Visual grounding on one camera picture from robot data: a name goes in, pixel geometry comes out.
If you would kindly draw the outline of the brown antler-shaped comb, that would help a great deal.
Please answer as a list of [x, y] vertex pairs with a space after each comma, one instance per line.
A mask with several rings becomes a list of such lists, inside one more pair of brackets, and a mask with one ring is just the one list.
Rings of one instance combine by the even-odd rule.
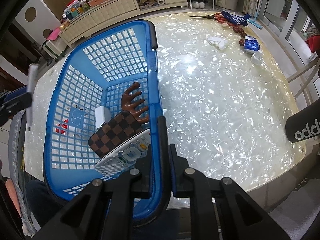
[[142, 125], [149, 122], [148, 105], [143, 106], [145, 99], [137, 99], [142, 92], [138, 89], [140, 83], [134, 82], [125, 90], [121, 97], [121, 110], [128, 111]]

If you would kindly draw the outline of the blue plastic mesh basket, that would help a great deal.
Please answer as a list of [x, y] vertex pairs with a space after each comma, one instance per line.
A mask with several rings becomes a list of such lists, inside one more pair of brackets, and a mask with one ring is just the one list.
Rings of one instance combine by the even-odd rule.
[[[98, 156], [88, 145], [95, 133], [95, 109], [121, 111], [122, 94], [140, 83], [144, 105], [148, 105], [152, 149], [152, 181], [149, 199], [136, 199], [133, 220], [137, 225], [156, 218], [163, 204], [162, 132], [163, 114], [158, 85], [155, 26], [146, 20], [130, 21], [90, 38], [67, 57], [50, 100], [43, 150], [43, 176], [51, 194], [62, 202], [72, 200], [93, 179], [109, 180], [94, 166]], [[65, 134], [55, 125], [68, 119]]]

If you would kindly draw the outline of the red handled scissors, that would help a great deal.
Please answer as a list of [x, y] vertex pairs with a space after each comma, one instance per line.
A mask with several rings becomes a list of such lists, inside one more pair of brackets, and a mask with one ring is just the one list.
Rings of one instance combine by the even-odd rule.
[[220, 22], [221, 24], [228, 25], [231, 27], [234, 27], [235, 25], [229, 20], [227, 20], [221, 12], [216, 12], [213, 15], [203, 15], [203, 16], [191, 16], [192, 18], [206, 18], [210, 20], [216, 20], [217, 22]]

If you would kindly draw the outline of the blue tissue packet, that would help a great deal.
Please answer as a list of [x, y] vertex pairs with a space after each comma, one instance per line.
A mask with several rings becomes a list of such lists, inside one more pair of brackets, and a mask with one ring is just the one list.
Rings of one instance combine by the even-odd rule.
[[254, 54], [260, 49], [260, 44], [255, 37], [246, 35], [244, 52], [248, 54]]

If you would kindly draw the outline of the white small cup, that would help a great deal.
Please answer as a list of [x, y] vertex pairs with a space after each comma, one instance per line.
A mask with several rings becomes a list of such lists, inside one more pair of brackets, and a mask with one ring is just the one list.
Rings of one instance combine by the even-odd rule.
[[262, 57], [262, 51], [258, 50], [255, 53], [252, 54], [251, 56], [251, 62], [254, 65], [259, 65], [261, 63], [261, 57]]

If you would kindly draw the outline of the white remote control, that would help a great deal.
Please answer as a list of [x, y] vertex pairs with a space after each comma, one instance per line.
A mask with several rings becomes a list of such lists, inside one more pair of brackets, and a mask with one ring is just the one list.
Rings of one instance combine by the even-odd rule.
[[101, 158], [94, 168], [103, 176], [117, 176], [133, 168], [138, 159], [144, 158], [150, 144], [150, 129], [145, 129]]

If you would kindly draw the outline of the blue striped cloth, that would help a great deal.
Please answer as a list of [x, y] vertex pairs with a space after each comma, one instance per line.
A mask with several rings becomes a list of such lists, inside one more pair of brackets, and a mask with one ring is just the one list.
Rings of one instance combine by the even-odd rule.
[[222, 11], [221, 14], [228, 22], [234, 25], [242, 25], [243, 27], [247, 26], [247, 20], [249, 20], [252, 17], [250, 14], [238, 16], [235, 14], [231, 14], [227, 11]]

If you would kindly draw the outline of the black adidas sleeve cylinder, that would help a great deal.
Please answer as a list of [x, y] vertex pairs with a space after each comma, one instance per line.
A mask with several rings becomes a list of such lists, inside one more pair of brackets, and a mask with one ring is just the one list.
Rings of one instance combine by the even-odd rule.
[[289, 117], [285, 123], [285, 134], [290, 142], [299, 142], [319, 135], [320, 101]]

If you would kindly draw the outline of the white power bank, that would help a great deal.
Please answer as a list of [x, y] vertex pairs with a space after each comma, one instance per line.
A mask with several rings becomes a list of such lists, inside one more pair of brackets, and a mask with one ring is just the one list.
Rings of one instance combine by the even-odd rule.
[[[33, 102], [33, 94], [37, 83], [37, 75], [39, 71], [39, 64], [31, 64], [28, 71], [28, 83], [27, 83], [27, 92], [31, 94]], [[33, 109], [32, 105], [26, 109], [26, 121], [27, 121], [27, 130], [30, 131], [33, 124]]]

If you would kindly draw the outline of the cream tv cabinet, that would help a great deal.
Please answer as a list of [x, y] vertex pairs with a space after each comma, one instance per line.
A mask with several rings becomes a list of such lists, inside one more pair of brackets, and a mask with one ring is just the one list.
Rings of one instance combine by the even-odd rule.
[[139, 0], [108, 0], [71, 20], [71, 23], [60, 31], [59, 37], [71, 47], [77, 40], [87, 38], [121, 21], [154, 11], [187, 6], [188, 0], [164, 0], [164, 4], [155, 3], [142, 9]]

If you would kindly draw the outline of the white crumpled tissue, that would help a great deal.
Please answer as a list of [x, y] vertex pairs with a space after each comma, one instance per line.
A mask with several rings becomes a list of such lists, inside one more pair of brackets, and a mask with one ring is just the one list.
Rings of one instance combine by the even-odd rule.
[[207, 41], [219, 50], [224, 50], [228, 47], [228, 41], [220, 37], [209, 36]]

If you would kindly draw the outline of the paper towel roll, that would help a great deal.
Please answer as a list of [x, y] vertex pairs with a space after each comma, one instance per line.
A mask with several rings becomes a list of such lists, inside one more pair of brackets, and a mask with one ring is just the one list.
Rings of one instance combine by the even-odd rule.
[[164, 5], [165, 4], [164, 0], [156, 0], [156, 2], [157, 2], [158, 5]]

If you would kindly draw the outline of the white charger adapter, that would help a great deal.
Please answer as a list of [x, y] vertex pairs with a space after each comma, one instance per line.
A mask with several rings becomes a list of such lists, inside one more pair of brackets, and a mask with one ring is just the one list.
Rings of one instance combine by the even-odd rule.
[[95, 109], [95, 126], [99, 129], [103, 124], [108, 123], [111, 120], [111, 112], [104, 106], [99, 106]]

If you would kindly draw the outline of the brown checkered wallet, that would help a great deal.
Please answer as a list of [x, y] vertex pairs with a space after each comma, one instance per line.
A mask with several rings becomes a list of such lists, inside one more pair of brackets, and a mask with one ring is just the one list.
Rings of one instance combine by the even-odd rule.
[[103, 124], [89, 138], [88, 145], [99, 158], [103, 158], [142, 130], [141, 124], [130, 112], [122, 111]]

